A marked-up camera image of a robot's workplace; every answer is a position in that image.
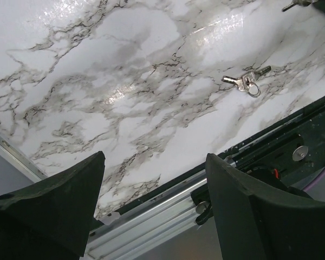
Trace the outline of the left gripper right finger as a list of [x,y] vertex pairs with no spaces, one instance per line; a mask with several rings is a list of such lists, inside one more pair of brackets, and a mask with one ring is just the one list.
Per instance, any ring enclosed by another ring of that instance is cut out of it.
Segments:
[[224,259],[325,259],[325,202],[275,188],[215,154],[205,171]]

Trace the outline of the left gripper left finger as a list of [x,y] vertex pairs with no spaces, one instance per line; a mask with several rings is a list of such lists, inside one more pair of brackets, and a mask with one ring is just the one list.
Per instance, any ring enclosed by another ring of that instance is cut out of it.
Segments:
[[80,259],[92,229],[105,155],[0,196],[0,259]]

